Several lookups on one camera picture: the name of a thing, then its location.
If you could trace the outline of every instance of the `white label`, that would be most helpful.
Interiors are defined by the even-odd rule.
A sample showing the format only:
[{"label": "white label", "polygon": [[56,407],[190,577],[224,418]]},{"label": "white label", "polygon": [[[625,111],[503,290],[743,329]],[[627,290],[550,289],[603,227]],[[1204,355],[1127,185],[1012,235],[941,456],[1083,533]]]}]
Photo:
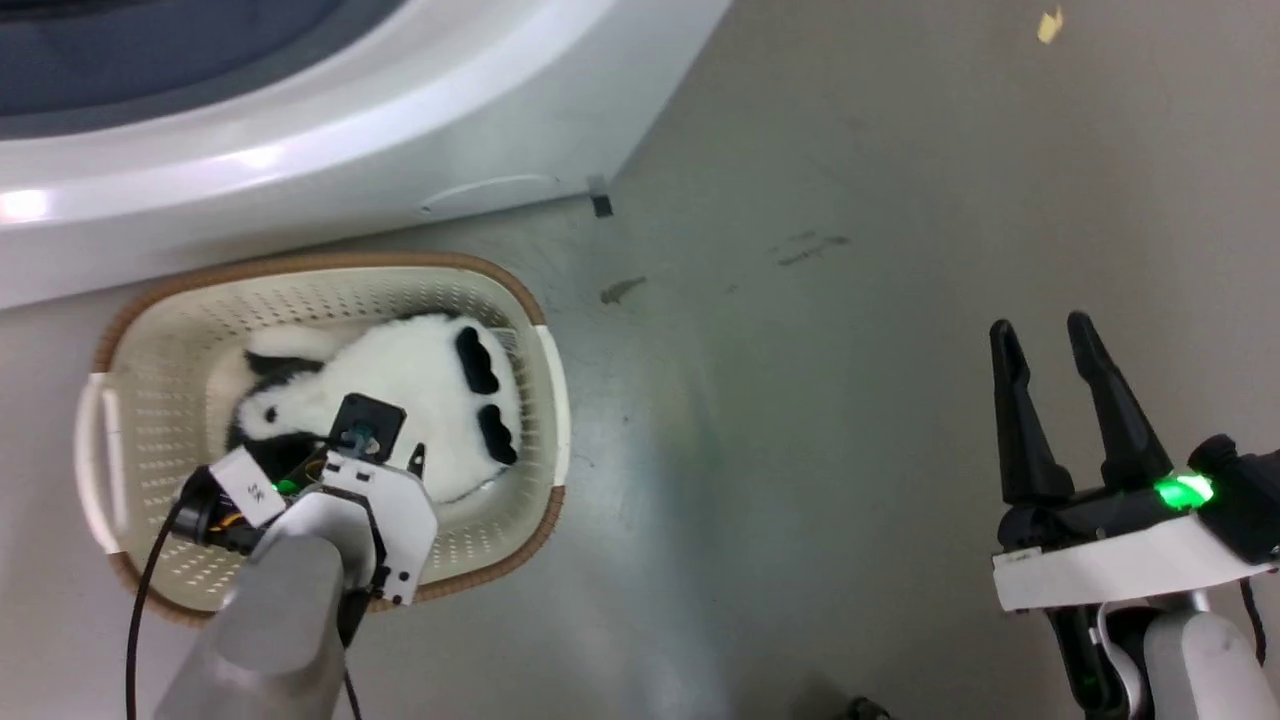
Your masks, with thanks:
[{"label": "white label", "polygon": [[255,528],[269,523],[284,509],[284,497],[276,492],[271,479],[257,466],[253,456],[243,447],[209,466],[214,479],[223,487],[227,497],[244,515],[244,520]]}]

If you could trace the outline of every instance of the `wire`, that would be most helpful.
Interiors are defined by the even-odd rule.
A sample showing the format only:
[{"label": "wire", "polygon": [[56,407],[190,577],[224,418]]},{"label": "wire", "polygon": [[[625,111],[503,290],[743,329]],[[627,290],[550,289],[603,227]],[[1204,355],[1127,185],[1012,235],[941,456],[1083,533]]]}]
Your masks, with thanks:
[{"label": "wire", "polygon": [[356,720],[364,720],[360,716],[360,703],[356,702],[356,688],[351,687],[351,670],[343,670],[342,682],[347,685],[347,700],[351,701],[351,715]]},{"label": "wire", "polygon": [[1262,614],[1258,612],[1258,601],[1253,597],[1253,583],[1249,578],[1240,580],[1240,600],[1244,601],[1244,612],[1248,614],[1249,624],[1253,625],[1254,656],[1258,659],[1258,665],[1266,665],[1267,630],[1262,626]]},{"label": "wire", "polygon": [[164,541],[169,537],[169,532],[173,530],[173,524],[178,519],[178,510],[187,497],[187,487],[183,487],[178,500],[169,509],[169,515],[165,516],[164,523],[160,525],[160,534],[156,536],[156,542],[151,546],[151,555],[147,556],[147,565],[142,570],[142,577],[138,578],[138,592],[133,596],[133,615],[129,618],[129,642],[124,651],[124,714],[128,720],[137,720],[138,717],[138,629],[142,624],[142,607],[147,601],[151,575],[156,570],[156,562],[160,561],[160,548],[164,547]]}]

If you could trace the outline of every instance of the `green led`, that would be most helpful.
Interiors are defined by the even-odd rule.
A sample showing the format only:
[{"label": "green led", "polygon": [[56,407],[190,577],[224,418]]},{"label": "green led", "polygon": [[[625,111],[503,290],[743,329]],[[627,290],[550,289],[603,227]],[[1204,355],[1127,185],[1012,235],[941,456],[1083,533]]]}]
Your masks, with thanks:
[{"label": "green led", "polygon": [[1174,510],[1190,510],[1213,497],[1213,483],[1204,475],[1174,475],[1156,483],[1156,492]]}]

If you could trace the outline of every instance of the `robotic arm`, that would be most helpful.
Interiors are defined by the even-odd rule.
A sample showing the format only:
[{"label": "robotic arm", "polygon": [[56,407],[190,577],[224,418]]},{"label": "robotic arm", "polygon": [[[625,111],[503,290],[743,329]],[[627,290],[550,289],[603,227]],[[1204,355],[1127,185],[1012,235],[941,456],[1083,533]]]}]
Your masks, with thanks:
[{"label": "robotic arm", "polygon": [[[291,478],[271,483],[241,448],[188,480],[174,509],[174,534],[250,557],[157,717],[333,714],[346,678],[344,648],[369,602],[411,603],[435,541],[438,523],[421,479],[384,465],[403,421],[398,407],[349,395],[329,445]],[[411,468],[422,466],[424,452],[417,448]],[[291,502],[275,487],[287,482],[291,489],[302,486]],[[260,506],[283,512],[256,527],[241,521]]]},{"label": "robotic arm", "polygon": [[992,560],[1001,606],[1044,611],[1089,720],[1280,719],[1261,648],[1206,594],[1280,559],[1280,454],[1239,456],[1216,436],[1174,473],[1088,315],[1068,334],[1106,448],[1102,487],[1080,492],[1050,451],[1012,325],[991,328],[1010,506]]}]

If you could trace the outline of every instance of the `white fur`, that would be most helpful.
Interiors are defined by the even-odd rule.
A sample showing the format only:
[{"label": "white fur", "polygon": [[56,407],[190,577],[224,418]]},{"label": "white fur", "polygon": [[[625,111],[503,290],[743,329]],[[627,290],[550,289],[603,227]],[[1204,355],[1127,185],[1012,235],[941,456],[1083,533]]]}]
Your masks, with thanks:
[{"label": "white fur", "polygon": [[[476,329],[489,351],[498,392],[476,395],[467,387],[454,338],[467,327]],[[244,398],[237,420],[255,439],[308,432],[329,433],[338,405],[351,392],[403,407],[407,418],[392,451],[389,465],[406,468],[419,442],[426,443],[422,484],[435,502],[451,502],[500,473],[506,466],[484,443],[476,414],[497,405],[520,452],[520,392],[502,343],[471,318],[421,315],[376,325],[343,347],[319,373],[298,375],[284,386]],[[275,423],[266,423],[269,407]]]},{"label": "white fur", "polygon": [[253,331],[244,350],[264,357],[302,357],[326,363],[351,338],[307,325],[271,325]]}]

